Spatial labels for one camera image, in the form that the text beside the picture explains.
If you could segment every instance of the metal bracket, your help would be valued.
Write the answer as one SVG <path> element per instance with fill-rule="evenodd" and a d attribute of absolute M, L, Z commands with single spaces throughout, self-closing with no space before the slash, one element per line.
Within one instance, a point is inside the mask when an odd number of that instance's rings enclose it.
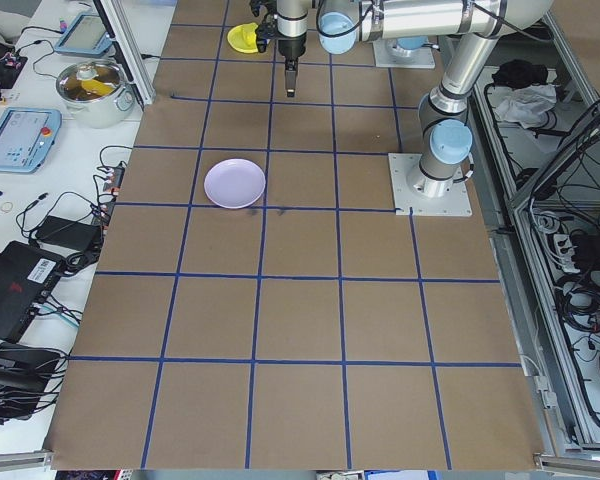
<path fill-rule="evenodd" d="M 408 56 L 400 56 L 392 54 L 392 45 L 394 43 L 395 40 L 376 40 L 372 42 L 376 67 L 429 70 L 436 68 L 432 52 L 433 46 L 424 46 L 417 50 L 412 50 Z"/>
<path fill-rule="evenodd" d="M 120 0 L 96 0 L 94 4 L 102 17 L 107 33 L 115 44 L 116 60 L 122 61 L 122 67 L 134 87 L 140 106 L 153 103 L 156 90 L 144 66 Z"/>
<path fill-rule="evenodd" d="M 391 187 L 393 188 L 393 202 L 397 215 L 413 215 L 425 217 L 470 217 L 471 204 L 467 187 L 464 183 L 454 183 L 449 192 L 441 198 L 428 198 L 414 191 L 407 185 L 407 173 L 418 164 L 420 154 L 390 153 L 389 167 L 391 169 Z M 462 177 L 458 168 L 456 174 Z"/>

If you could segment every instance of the yellow plate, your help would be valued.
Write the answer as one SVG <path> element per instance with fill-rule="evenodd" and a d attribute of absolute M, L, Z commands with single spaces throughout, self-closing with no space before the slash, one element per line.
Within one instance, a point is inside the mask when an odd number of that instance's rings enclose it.
<path fill-rule="evenodd" d="M 245 23 L 229 30 L 227 40 L 231 47 L 240 53 L 258 53 L 256 46 L 257 23 Z"/>

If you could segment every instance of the power strip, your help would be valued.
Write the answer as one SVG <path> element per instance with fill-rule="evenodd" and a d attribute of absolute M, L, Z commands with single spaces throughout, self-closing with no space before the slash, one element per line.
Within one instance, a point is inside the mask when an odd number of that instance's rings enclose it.
<path fill-rule="evenodd" d="M 573 255 L 575 254 L 576 249 L 574 248 L 573 243 L 571 243 L 569 235 L 554 233 L 553 246 L 556 255 L 558 255 L 560 259 L 562 271 L 565 273 L 580 273 L 580 269 L 576 268 L 576 265 L 573 262 Z"/>

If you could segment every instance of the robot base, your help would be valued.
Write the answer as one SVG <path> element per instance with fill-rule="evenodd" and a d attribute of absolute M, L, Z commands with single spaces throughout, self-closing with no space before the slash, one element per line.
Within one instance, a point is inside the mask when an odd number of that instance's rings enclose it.
<path fill-rule="evenodd" d="M 417 50 L 413 50 L 412 55 L 401 57 L 399 55 L 391 54 L 389 42 L 395 42 L 395 40 L 376 40 L 375 42 L 372 42 L 376 67 L 414 69 L 436 68 L 436 62 L 430 48 L 418 48 Z"/>
<path fill-rule="evenodd" d="M 413 215 L 424 217 L 470 217 L 471 204 L 467 187 L 464 183 L 454 183 L 449 192 L 440 198 L 427 198 L 415 192 L 407 184 L 407 173 L 418 164 L 420 154 L 390 153 L 391 186 L 393 203 L 397 215 Z M 462 176 L 458 168 L 458 178 Z"/>

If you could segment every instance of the laptop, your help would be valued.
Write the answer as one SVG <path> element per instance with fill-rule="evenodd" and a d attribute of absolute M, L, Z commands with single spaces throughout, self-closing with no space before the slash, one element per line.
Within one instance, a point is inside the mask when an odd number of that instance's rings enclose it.
<path fill-rule="evenodd" d="M 13 241 L 0 253 L 0 339 L 17 342 L 60 280 L 64 257 Z"/>

